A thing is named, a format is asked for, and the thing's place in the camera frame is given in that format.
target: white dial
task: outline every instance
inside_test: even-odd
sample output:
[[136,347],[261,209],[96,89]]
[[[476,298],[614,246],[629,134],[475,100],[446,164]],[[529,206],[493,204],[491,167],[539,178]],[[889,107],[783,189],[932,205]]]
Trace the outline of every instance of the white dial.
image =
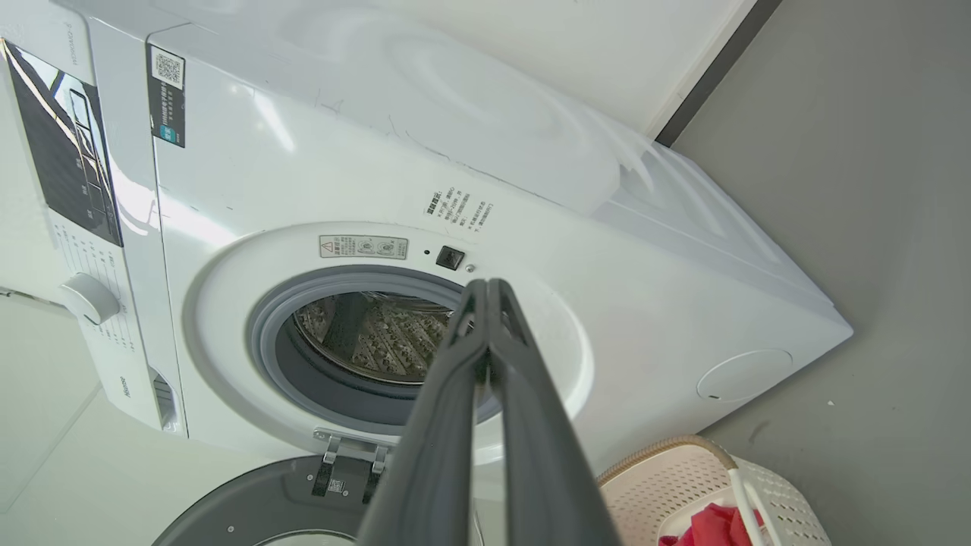
[[104,285],[85,273],[78,273],[60,286],[64,306],[79,319],[101,324],[115,315],[121,307]]

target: perforated basket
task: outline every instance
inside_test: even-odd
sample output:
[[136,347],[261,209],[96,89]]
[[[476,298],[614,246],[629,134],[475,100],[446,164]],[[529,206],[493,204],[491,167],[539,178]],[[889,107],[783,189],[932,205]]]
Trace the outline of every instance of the perforated basket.
[[[641,450],[598,478],[626,546],[680,536],[709,503],[738,506],[753,546],[828,546],[806,498],[782,476],[733,458],[700,436],[678,436]],[[753,510],[761,513],[760,529]]]

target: washing machine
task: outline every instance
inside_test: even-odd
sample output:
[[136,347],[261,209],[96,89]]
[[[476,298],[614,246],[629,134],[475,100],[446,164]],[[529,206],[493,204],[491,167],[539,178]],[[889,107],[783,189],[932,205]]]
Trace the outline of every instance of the washing machine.
[[477,278],[516,291],[594,471],[852,334],[690,159],[394,11],[66,6],[5,36],[5,79],[65,301],[149,427],[380,473]]

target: black touch panel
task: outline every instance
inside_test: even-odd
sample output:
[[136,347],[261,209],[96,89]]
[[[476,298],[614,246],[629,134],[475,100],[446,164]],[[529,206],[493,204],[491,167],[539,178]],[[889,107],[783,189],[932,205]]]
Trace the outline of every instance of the black touch panel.
[[48,206],[121,246],[97,88],[10,42],[3,49]]

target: washing machine door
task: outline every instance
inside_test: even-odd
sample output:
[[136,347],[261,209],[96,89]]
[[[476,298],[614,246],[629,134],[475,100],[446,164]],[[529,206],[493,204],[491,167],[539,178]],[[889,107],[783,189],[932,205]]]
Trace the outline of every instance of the washing machine door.
[[154,545],[353,544],[384,458],[335,454],[274,462],[222,484],[185,510]]

